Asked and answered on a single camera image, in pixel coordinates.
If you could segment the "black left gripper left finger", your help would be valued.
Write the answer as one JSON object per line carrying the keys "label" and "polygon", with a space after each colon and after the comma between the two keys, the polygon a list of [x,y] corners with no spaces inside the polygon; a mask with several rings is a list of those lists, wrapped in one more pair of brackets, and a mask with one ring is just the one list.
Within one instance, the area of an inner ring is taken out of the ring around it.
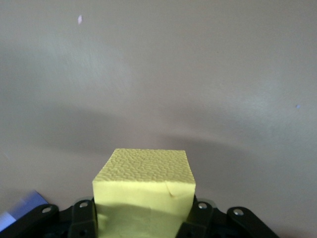
{"label": "black left gripper left finger", "polygon": [[63,211],[40,205],[1,231],[0,238],[98,238],[94,200],[80,200]]}

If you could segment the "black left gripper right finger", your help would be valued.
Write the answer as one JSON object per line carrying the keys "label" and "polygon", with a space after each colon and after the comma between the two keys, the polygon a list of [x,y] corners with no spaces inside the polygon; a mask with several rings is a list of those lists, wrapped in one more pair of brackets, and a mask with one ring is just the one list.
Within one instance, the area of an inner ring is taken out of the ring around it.
{"label": "black left gripper right finger", "polygon": [[280,238],[251,210],[236,206],[221,212],[212,200],[193,200],[175,238]]}

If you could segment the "yellow foam cube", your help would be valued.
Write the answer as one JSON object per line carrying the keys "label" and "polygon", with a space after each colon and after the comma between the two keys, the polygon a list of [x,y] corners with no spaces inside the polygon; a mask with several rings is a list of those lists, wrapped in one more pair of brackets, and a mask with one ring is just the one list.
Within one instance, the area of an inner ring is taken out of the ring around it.
{"label": "yellow foam cube", "polygon": [[115,149],[92,186],[98,238],[175,238],[196,182],[183,150]]}

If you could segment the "purple foam cube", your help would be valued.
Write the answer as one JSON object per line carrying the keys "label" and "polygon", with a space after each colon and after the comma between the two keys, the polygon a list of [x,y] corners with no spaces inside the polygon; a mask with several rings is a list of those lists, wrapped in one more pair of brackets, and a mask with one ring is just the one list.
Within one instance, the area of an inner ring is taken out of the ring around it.
{"label": "purple foam cube", "polygon": [[21,198],[16,205],[0,214],[0,232],[15,223],[34,208],[48,204],[44,197],[33,190]]}

